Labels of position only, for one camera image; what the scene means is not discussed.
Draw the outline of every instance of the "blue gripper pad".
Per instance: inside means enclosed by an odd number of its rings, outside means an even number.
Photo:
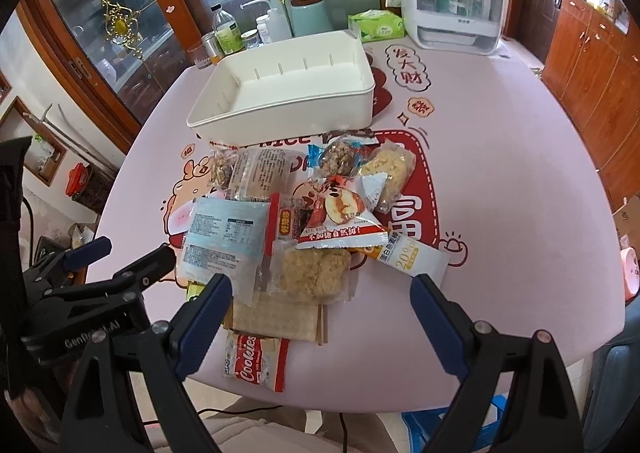
[[[109,256],[110,253],[111,240],[107,237],[100,237],[93,242],[85,243],[82,247],[68,251],[63,266],[66,271],[75,273],[99,259]]]
[[[178,310],[172,324],[179,321],[172,325],[174,331],[169,339],[172,348],[177,349],[174,372],[181,381],[200,368],[231,299],[231,280],[224,274],[215,274],[197,298]]]
[[[449,304],[449,301],[442,295],[428,274],[414,277],[411,282],[409,298],[415,315],[431,341],[444,371],[455,375],[462,382],[468,373],[465,347],[456,328],[442,309]]]

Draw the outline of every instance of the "green tissue package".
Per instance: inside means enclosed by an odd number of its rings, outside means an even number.
[[[388,10],[367,10],[349,16],[349,30],[359,36],[363,43],[405,35],[402,18]]]

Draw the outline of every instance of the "white wall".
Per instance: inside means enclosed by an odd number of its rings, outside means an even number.
[[[124,154],[84,115],[58,83],[29,41],[15,12],[0,34],[0,68],[12,86],[11,94],[0,104],[0,116],[11,105],[15,96],[19,96],[37,116],[43,114],[49,103],[59,103],[66,121],[55,107],[47,115],[48,119],[63,129],[71,139],[84,144],[84,138],[117,168],[122,165]],[[65,195],[68,172],[78,162],[84,163],[78,155],[68,150],[50,187],[26,169],[23,184],[73,221],[93,222],[93,211]]]

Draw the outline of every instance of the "plastic bottle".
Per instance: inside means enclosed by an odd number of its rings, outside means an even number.
[[[240,37],[240,29],[234,17],[227,11],[222,10],[222,5],[220,4],[211,7],[211,11],[213,13],[211,26],[225,56],[241,51],[244,45]]]

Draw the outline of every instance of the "white plastic tray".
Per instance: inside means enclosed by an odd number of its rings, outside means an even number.
[[[224,58],[187,125],[233,146],[371,123],[373,75],[360,41],[327,32]]]

